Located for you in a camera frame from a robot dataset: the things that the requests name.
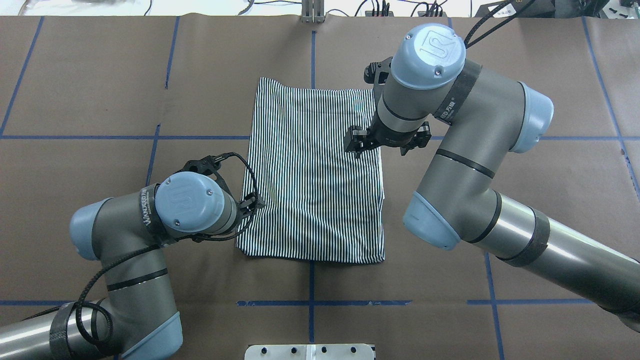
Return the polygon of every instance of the black band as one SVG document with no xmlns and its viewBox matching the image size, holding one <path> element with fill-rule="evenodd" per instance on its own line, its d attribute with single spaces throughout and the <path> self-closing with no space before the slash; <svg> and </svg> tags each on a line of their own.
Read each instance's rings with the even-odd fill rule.
<svg viewBox="0 0 640 360">
<path fill-rule="evenodd" d="M 149 280 L 155 279 L 156 277 L 160 277 L 162 275 L 166 275 L 166 274 L 168 274 L 168 272 L 169 271 L 167 271 L 167 269 L 164 268 L 162 270 L 158 270 L 156 272 L 152 272 L 151 274 L 138 276 L 136 278 L 129 279 L 129 280 L 126 280 L 126 281 L 116 282 L 115 284 L 107 285 L 107 291 L 113 291 L 113 290 L 126 288 L 128 286 L 133 286 L 135 284 L 139 284 L 141 282 L 149 281 Z"/>
<path fill-rule="evenodd" d="M 542 255 L 547 249 L 547 243 L 549 241 L 549 234 L 551 233 L 551 226 L 549 225 L 549 218 L 536 209 L 533 210 L 533 215 L 536 218 L 536 225 L 533 229 L 533 235 L 527 246 L 516 256 L 512 258 L 498 258 L 505 263 L 521 268 L 534 262 Z"/>
<path fill-rule="evenodd" d="M 170 237 L 156 212 L 157 187 L 158 184 L 153 184 L 140 190 L 140 217 L 149 234 L 160 244 L 163 244 L 170 240 Z"/>
<path fill-rule="evenodd" d="M 438 109 L 433 113 L 433 117 L 451 125 L 451 119 L 456 116 L 462 104 L 467 100 L 481 70 L 482 65 L 470 60 L 465 61 L 462 72 L 460 72 L 460 75 L 453 81 L 453 85 L 451 85 L 447 96 L 445 96 Z"/>
<path fill-rule="evenodd" d="M 393 116 L 395 116 L 395 117 L 397 117 L 399 119 L 402 119 L 404 121 L 418 121 L 418 120 L 424 119 L 424 117 L 410 118 L 410 117 L 404 117 L 402 115 L 398 115 L 398 114 L 394 113 L 394 111 L 391 110 L 391 108 L 389 108 L 389 105 L 387 105 L 387 102 L 385 101 L 385 97 L 384 96 L 382 97 L 382 103 L 385 105 L 385 107 L 391 113 L 391 115 L 393 115 Z"/>
<path fill-rule="evenodd" d="M 502 196 L 500 195 L 499 192 L 495 190 L 493 192 L 495 192 L 495 196 L 497 198 L 496 198 L 496 204 L 495 204 L 495 211 L 493 212 L 493 217 L 491 218 L 491 222 L 489 223 L 489 225 L 487 225 L 486 229 L 482 232 L 482 234 L 480 234 L 477 238 L 471 241 L 467 241 L 469 244 L 474 244 L 484 239 L 487 235 L 489 235 L 491 230 L 493 230 L 493 228 L 495 227 L 495 224 L 497 224 L 498 222 L 498 218 L 500 217 L 500 212 L 502 211 Z"/>
<path fill-rule="evenodd" d="M 49 328 L 49 348 L 55 360 L 73 360 L 67 334 L 67 322 L 74 309 L 70 302 L 60 307 Z"/>
<path fill-rule="evenodd" d="M 452 159 L 454 161 L 457 161 L 458 163 L 464 164 L 472 169 L 474 169 L 475 171 L 478 171 L 490 178 L 493 179 L 493 177 L 495 176 L 495 172 L 491 171 L 489 168 L 486 168 L 478 163 L 476 163 L 473 160 L 469 160 L 467 158 L 465 158 L 464 156 L 460 156 L 454 152 L 451 151 L 447 151 L 445 149 L 438 149 L 436 151 L 436 155 L 441 155 L 444 156 L 445 158 L 449 158 Z"/>
</svg>

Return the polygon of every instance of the folded cloth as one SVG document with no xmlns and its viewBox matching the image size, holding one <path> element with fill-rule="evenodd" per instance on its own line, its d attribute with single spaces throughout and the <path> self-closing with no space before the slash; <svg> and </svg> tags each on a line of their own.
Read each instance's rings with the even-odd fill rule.
<svg viewBox="0 0 640 360">
<path fill-rule="evenodd" d="M 341 263 L 385 259 L 380 150 L 344 152 L 350 125 L 366 128 L 372 90 L 290 88 L 262 78 L 248 162 L 266 207 L 236 246 L 249 256 Z M 249 173 L 244 193 L 252 190 Z"/>
</svg>

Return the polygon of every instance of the blue tape line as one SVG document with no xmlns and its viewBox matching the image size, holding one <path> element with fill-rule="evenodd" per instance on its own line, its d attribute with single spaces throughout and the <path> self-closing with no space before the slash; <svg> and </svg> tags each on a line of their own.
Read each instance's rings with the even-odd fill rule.
<svg viewBox="0 0 640 360">
<path fill-rule="evenodd" d="M 593 52 L 593 46 L 591 45 L 591 37 L 589 36 L 589 29 L 587 27 L 587 20 L 583 16 L 582 17 L 582 27 L 584 28 L 584 36 L 587 38 L 587 45 L 589 46 L 589 54 L 591 55 L 591 61 L 593 61 L 593 67 L 596 70 L 596 75 L 598 76 L 598 82 L 600 83 L 600 87 L 602 88 L 602 93 L 604 94 L 605 102 L 607 103 L 607 109 L 609 110 L 609 115 L 611 116 L 611 121 L 613 122 L 613 127 L 616 129 L 616 135 L 618 136 L 618 140 L 620 141 L 620 147 L 624 152 L 625 162 L 627 163 L 627 169 L 629 171 L 629 175 L 631 176 L 631 180 L 634 184 L 634 190 L 636 191 L 636 197 L 640 200 L 640 186 L 638 186 L 638 180 L 636 178 L 636 173 L 634 172 L 634 168 L 631 165 L 631 160 L 629 160 L 629 153 L 627 151 L 627 146 L 625 145 L 624 140 L 622 139 L 622 133 L 620 132 L 620 126 L 618 125 L 618 119 L 616 118 L 616 114 L 613 112 L 613 106 L 611 106 L 611 100 L 609 98 L 609 93 L 607 92 L 607 88 L 604 86 L 604 81 L 602 80 L 602 74 L 600 73 L 600 67 L 598 66 L 598 60 L 596 60 L 596 55 Z"/>
<path fill-rule="evenodd" d="M 311 88 L 316 88 L 316 33 L 311 31 Z"/>
<path fill-rule="evenodd" d="M 510 299 L 496 300 L 497 305 L 565 305 L 565 304 L 593 304 L 587 299 Z M 491 300 L 467 300 L 467 305 L 491 305 Z"/>
<path fill-rule="evenodd" d="M 154 161 L 156 160 L 156 149 L 158 147 L 158 136 L 160 135 L 160 124 L 156 126 L 156 133 L 154 135 L 154 144 L 151 146 L 151 157 L 149 158 L 149 168 L 147 169 L 147 180 L 145 186 L 149 186 L 151 181 L 151 173 L 154 170 Z"/>
<path fill-rule="evenodd" d="M 308 306 L 306 300 L 258 300 L 258 301 L 238 301 L 238 306 Z"/>
<path fill-rule="evenodd" d="M 29 59 L 31 59 L 31 54 L 33 54 L 33 48 L 36 46 L 36 41 L 38 40 L 38 35 L 40 35 L 40 29 L 42 29 L 43 22 L 44 22 L 44 16 L 41 16 L 40 22 L 38 23 L 38 27 L 36 28 L 36 33 L 33 35 L 33 40 L 31 41 L 31 47 L 29 48 L 29 52 L 27 53 L 26 59 L 24 59 L 24 63 L 22 64 L 22 70 L 20 70 L 20 76 L 18 76 L 18 81 L 15 83 L 15 88 L 13 88 L 13 94 L 11 95 L 11 100 L 9 100 L 9 105 L 6 108 L 6 113 L 4 113 L 4 120 L 2 121 L 2 126 L 0 126 L 0 136 L 2 136 L 2 134 L 4 133 L 4 129 L 6 128 L 6 123 L 9 121 L 9 115 L 11 115 L 13 102 L 15 101 L 16 96 L 18 96 L 18 90 L 20 89 L 20 84 L 22 83 L 24 72 L 27 70 L 27 65 L 29 65 Z"/>
<path fill-rule="evenodd" d="M 314 302 L 316 300 L 316 263 L 309 261 L 309 343 L 316 343 L 315 323 L 314 323 Z"/>
<path fill-rule="evenodd" d="M 0 306 L 60 306 L 75 300 L 0 300 Z"/>
<path fill-rule="evenodd" d="M 158 140 L 249 140 L 248 135 L 159 135 Z M 6 140 L 155 140 L 154 135 L 2 135 Z"/>
<path fill-rule="evenodd" d="M 504 360 L 504 349 L 502 347 L 502 333 L 500 331 L 500 319 L 498 318 L 498 305 L 495 300 L 495 289 L 493 287 L 493 275 L 491 272 L 491 261 L 489 253 L 484 253 L 484 266 L 486 268 L 486 279 L 489 282 L 489 296 L 491 297 L 491 310 L 493 313 L 493 327 L 495 328 L 495 338 L 498 341 L 498 354 L 500 360 Z"/>
<path fill-rule="evenodd" d="M 412 300 L 322 300 L 316 306 L 407 306 Z"/>
<path fill-rule="evenodd" d="M 175 50 L 175 39 L 178 37 L 178 25 L 180 24 L 180 17 L 175 17 L 175 25 L 173 26 L 173 39 L 171 40 L 171 51 L 169 52 L 169 61 L 166 64 L 166 80 L 164 81 L 164 88 L 169 88 L 169 76 L 171 75 L 171 64 L 173 63 L 173 51 Z"/>
</svg>

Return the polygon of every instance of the metal bracket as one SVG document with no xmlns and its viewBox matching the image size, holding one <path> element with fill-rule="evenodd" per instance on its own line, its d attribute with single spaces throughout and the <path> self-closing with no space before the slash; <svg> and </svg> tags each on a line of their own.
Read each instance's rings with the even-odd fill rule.
<svg viewBox="0 0 640 360">
<path fill-rule="evenodd" d="M 367 344 L 251 345 L 244 360 L 375 360 L 376 347 Z"/>
<path fill-rule="evenodd" d="M 302 0 L 300 21 L 320 24 L 324 22 L 324 0 Z"/>
</svg>

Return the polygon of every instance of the robotic arm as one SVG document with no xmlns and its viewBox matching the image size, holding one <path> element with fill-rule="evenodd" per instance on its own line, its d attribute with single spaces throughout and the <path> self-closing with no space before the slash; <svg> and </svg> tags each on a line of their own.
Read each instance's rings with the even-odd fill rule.
<svg viewBox="0 0 640 360">
<path fill-rule="evenodd" d="M 549 127 L 548 97 L 466 59 L 462 39 L 439 24 L 409 31 L 365 80 L 374 83 L 376 113 L 368 129 L 348 129 L 346 151 L 385 145 L 404 155 L 426 146 L 428 114 L 450 125 L 404 215 L 409 231 L 445 250 L 473 243 L 640 332 L 638 261 L 490 188 L 507 152 L 528 151 Z"/>
<path fill-rule="evenodd" d="M 160 360 L 176 352 L 182 345 L 180 313 L 161 248 L 184 238 L 231 239 L 264 205 L 250 169 L 254 192 L 244 201 L 233 199 L 218 174 L 220 163 L 230 156 L 248 167 L 235 153 L 208 156 L 187 162 L 162 184 L 78 210 L 70 224 L 72 241 L 83 258 L 99 259 L 103 270 L 78 302 L 0 328 L 0 359 L 101 359 L 121 354 L 127 360 Z M 230 235 L 246 217 L 243 229 Z M 106 275 L 108 299 L 84 302 L 101 273 Z"/>
</svg>

